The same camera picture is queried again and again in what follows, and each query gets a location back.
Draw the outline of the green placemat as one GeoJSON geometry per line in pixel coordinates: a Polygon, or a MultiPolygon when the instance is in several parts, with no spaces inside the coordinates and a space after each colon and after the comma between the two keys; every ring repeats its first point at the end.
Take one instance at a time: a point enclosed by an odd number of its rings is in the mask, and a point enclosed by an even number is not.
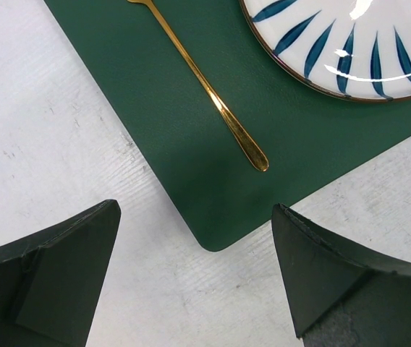
{"type": "Polygon", "coordinates": [[[198,243],[216,252],[411,135],[411,100],[324,96],[264,51],[240,1],[157,1],[224,102],[270,161],[254,169],[149,9],[49,1],[198,243]]]}

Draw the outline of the gold fork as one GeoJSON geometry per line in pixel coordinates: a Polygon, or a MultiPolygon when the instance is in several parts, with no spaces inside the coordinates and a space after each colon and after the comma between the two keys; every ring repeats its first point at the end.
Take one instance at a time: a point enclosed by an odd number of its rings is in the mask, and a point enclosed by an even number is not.
{"type": "Polygon", "coordinates": [[[250,161],[251,165],[256,170],[260,172],[266,172],[269,168],[269,161],[266,154],[261,150],[256,141],[250,136],[248,131],[243,127],[237,117],[230,111],[227,105],[220,98],[219,94],[214,90],[210,82],[200,71],[197,64],[194,62],[178,37],[175,35],[174,31],[170,28],[168,22],[164,19],[163,15],[157,9],[153,1],[141,0],[130,1],[130,3],[142,4],[151,11],[152,15],[156,18],[159,25],[163,28],[164,32],[167,34],[182,58],[192,70],[193,74],[197,77],[199,83],[202,85],[208,97],[211,99],[211,102],[215,105],[218,112],[221,114],[224,123],[227,125],[229,131],[236,139],[246,158],[250,161]]]}

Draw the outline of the white plate with black stripes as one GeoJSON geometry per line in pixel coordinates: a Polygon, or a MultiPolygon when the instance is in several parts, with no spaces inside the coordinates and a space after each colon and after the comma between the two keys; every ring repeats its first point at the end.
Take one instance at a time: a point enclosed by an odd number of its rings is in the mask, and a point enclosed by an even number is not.
{"type": "Polygon", "coordinates": [[[411,98],[411,1],[242,1],[253,34],[288,74],[336,98],[411,98]]]}

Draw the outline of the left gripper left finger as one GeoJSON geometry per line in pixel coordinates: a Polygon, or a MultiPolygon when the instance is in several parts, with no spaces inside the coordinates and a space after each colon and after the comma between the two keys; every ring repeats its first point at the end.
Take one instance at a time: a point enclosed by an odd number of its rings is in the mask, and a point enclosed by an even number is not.
{"type": "Polygon", "coordinates": [[[85,346],[121,219],[116,200],[0,246],[0,346],[85,346]]]}

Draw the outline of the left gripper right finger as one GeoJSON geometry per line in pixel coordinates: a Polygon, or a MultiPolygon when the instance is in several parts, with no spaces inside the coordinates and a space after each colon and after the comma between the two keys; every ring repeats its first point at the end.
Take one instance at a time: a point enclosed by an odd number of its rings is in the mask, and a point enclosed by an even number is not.
{"type": "Polygon", "coordinates": [[[305,346],[411,346],[411,262],[340,236],[283,204],[271,229],[305,346]]]}

